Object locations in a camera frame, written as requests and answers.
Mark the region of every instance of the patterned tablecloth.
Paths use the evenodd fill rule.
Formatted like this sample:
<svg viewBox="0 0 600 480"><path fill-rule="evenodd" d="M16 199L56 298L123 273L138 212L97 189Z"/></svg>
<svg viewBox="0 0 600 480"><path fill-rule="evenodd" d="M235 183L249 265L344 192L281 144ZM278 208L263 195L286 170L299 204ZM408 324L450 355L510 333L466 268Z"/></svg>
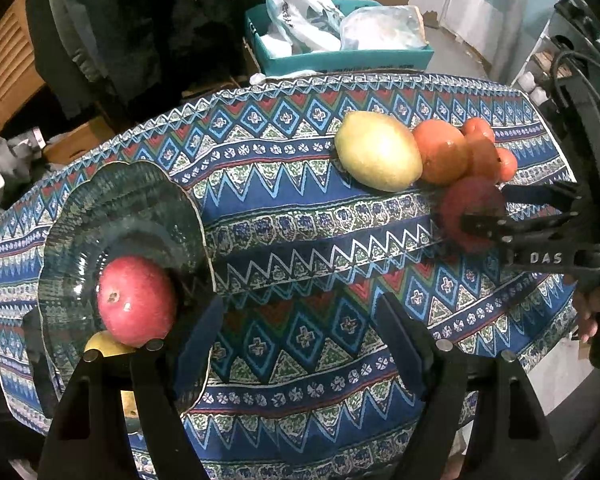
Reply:
<svg viewBox="0 0 600 480"><path fill-rule="evenodd" d="M533 367L573 320L571 289L560 276L500 274L492 256L445 253L426 189L373 195L352 181L333 158L349 110L391 113L409 126L480 116L518 158L515 183L572 179L527 98L491 82L321 76L172 110L40 182L1 218L0 376L13 415L48 430L22 317L38 306L45 238L64 201L114 160L158 164L202 214L229 312L205 393L183 423L211 478L355 476L399 457L421 405L374 329L383 291L433 337L471 354L508 348ZM474 405L469 396L464 420ZM142 436L130 440L142 475L154 478Z"/></svg>

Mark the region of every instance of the teal box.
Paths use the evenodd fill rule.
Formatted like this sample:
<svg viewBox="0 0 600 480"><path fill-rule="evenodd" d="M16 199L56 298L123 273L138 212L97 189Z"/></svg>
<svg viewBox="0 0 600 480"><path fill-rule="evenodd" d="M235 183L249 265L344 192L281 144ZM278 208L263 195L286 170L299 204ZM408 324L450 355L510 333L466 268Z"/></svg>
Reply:
<svg viewBox="0 0 600 480"><path fill-rule="evenodd" d="M333 0L348 16L360 7L377 7L373 0ZM355 72L369 69L426 69L433 49L430 45L420 50L339 50L337 52L310 52L272 59L260 36L267 33L271 20L266 5L247 10L244 17L247 42L266 75L285 75L299 70L316 72Z"/></svg>

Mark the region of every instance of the yellow fruit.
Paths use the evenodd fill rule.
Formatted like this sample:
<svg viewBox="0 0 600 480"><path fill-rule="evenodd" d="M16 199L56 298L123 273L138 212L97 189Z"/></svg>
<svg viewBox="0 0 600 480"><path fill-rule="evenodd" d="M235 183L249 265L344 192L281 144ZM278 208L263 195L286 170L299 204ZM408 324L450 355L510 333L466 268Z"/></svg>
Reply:
<svg viewBox="0 0 600 480"><path fill-rule="evenodd" d="M96 349L100 350L100 353L104 357L110 357L112 355L120 354L131 354L136 349L119 343L108 330L102 332L96 332L91 336L91 339L87 341L87 345L84 347L84 351ZM120 392L122 398L122 411L125 413L127 418L138 418L138 407L136 406L136 397L133 392Z"/></svg>
<svg viewBox="0 0 600 480"><path fill-rule="evenodd" d="M397 119L375 112L350 112L335 137L345 170L365 186L404 191L422 174L418 145Z"/></svg>

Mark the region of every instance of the white plastic bag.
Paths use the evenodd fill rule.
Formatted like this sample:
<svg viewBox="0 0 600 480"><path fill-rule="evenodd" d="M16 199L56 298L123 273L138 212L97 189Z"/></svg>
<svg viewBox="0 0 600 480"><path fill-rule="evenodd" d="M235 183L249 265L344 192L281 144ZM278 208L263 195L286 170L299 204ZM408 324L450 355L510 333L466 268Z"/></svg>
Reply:
<svg viewBox="0 0 600 480"><path fill-rule="evenodd" d="M340 23L342 50L416 50L427 46L418 7L360 7Z"/></svg>
<svg viewBox="0 0 600 480"><path fill-rule="evenodd" d="M331 0L266 0L267 12L294 52L340 50L343 14Z"/></svg>

